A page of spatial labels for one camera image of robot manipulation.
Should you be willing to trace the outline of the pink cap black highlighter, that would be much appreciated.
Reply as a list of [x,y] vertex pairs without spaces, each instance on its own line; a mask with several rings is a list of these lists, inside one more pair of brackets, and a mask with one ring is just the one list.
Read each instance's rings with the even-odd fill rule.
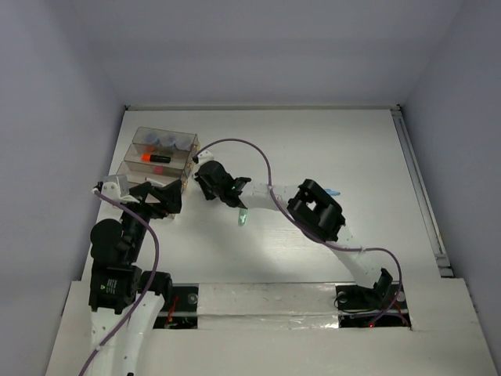
[[160,166],[156,166],[153,169],[153,173],[156,174],[156,175],[162,175],[164,173],[164,168],[160,167]]

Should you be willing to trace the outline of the orange cap black highlighter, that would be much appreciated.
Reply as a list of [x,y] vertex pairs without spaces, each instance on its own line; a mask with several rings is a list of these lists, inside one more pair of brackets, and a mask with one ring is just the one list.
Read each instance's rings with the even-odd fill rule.
[[161,164],[169,164],[171,162],[170,157],[157,154],[143,154],[141,156],[141,160],[146,162],[161,163]]

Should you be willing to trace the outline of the green correction tape pen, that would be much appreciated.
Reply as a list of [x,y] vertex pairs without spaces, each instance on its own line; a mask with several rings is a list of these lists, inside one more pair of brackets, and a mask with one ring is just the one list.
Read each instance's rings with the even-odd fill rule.
[[246,208],[240,208],[238,213],[238,226],[244,226],[247,223],[249,211]]

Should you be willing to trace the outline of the clear clip tub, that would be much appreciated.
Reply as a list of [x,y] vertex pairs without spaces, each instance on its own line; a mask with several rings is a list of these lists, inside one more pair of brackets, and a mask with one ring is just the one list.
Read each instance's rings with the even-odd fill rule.
[[175,148],[177,135],[174,133],[164,133],[160,138],[160,144],[162,147]]
[[193,144],[193,138],[190,136],[177,136],[175,147],[178,150],[190,151]]

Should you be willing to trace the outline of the clear tub of clips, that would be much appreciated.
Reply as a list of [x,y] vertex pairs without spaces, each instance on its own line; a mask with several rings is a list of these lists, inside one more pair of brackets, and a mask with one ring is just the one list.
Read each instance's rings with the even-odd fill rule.
[[148,133],[144,136],[144,139],[143,139],[144,143],[146,145],[149,145],[149,146],[155,146],[155,145],[158,145],[160,140],[159,140],[159,137],[158,137],[158,134],[156,133]]

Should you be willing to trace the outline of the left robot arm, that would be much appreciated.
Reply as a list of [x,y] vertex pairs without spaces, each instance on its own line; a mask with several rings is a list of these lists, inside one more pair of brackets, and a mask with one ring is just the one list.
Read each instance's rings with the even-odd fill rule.
[[109,175],[92,192],[121,217],[90,233],[92,351],[80,373],[136,375],[154,322],[173,300],[170,274],[157,269],[160,241],[150,221],[181,211],[182,181],[130,187],[125,175]]

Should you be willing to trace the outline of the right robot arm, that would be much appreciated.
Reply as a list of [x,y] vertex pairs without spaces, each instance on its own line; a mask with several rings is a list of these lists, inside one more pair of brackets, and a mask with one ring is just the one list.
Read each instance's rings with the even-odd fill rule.
[[341,205],[315,181],[277,186],[247,177],[233,178],[217,161],[202,164],[194,179],[208,201],[219,199],[231,208],[282,212],[304,235],[337,256],[353,276],[367,306],[378,307],[388,299],[392,275],[370,258],[368,249],[355,242]]

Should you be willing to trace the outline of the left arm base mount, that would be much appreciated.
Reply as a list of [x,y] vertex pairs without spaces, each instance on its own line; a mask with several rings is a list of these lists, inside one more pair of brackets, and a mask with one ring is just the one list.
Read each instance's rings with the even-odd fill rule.
[[171,300],[154,321],[154,329],[178,330],[198,327],[198,284],[174,285]]

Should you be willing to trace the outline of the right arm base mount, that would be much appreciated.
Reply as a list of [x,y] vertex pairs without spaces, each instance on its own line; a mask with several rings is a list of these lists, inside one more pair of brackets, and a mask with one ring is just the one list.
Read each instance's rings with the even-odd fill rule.
[[339,327],[368,327],[369,322],[385,309],[395,296],[397,296],[396,303],[373,324],[373,327],[411,327],[405,291],[402,288],[396,294],[397,289],[398,285],[392,284],[386,300],[382,302],[357,285],[337,285],[333,305],[337,309]]

